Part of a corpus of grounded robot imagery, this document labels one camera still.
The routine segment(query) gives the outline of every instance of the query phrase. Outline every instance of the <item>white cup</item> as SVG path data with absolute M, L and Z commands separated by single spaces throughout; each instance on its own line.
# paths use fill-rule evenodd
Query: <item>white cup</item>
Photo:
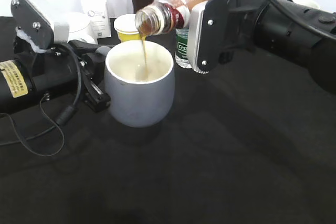
M 321 9 L 321 6 L 314 0 L 293 0 L 294 3 L 299 5 L 308 6 L 317 10 Z
M 67 13 L 66 18 L 69 23 L 68 41 L 76 39 L 90 44 L 98 44 L 90 19 L 85 14 Z
M 160 122 L 169 112 L 175 92 L 174 61 L 167 49 L 145 41 L 149 73 L 153 79 L 137 81 L 144 66 L 142 46 L 130 40 L 113 47 L 106 57 L 105 91 L 111 97 L 110 114 L 130 127 Z

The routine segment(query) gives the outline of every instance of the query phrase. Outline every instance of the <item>black table cloth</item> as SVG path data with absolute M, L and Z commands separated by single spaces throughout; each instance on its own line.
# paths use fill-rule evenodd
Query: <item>black table cloth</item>
M 0 18 L 0 61 L 13 57 L 14 27 Z M 174 54 L 174 34 L 150 40 Z M 100 40 L 117 42 L 113 29 Z M 81 104 L 58 156 L 0 147 L 0 223 L 335 223 L 335 96 L 262 51 L 205 76 L 178 66 L 175 75 L 173 108 L 158 125 L 129 128 Z M 56 115 L 71 99 L 44 107 Z M 48 126 L 38 107 L 14 118 L 26 135 Z M 0 119 L 0 144 L 15 140 Z

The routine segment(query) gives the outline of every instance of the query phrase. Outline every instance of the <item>green label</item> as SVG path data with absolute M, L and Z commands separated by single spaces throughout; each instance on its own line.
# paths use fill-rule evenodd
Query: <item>green label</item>
M 188 39 L 184 39 L 179 35 L 176 35 L 176 55 L 182 59 L 187 58 L 187 47 L 188 47 Z

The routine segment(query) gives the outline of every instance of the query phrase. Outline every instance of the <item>red bottle label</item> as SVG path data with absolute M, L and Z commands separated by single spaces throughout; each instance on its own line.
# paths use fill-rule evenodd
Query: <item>red bottle label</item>
M 167 2 L 162 2 L 170 11 L 172 15 L 172 24 L 171 27 L 175 27 L 177 29 L 181 29 L 184 27 L 184 18 L 183 15 L 179 12 L 179 10 L 175 9 L 171 4 Z

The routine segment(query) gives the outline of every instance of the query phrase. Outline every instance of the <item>warning label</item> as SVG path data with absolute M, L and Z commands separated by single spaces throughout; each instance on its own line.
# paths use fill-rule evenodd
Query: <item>warning label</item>
M 25 80 L 14 62 L 11 60 L 0 62 L 0 71 L 7 81 L 13 98 L 28 94 Z

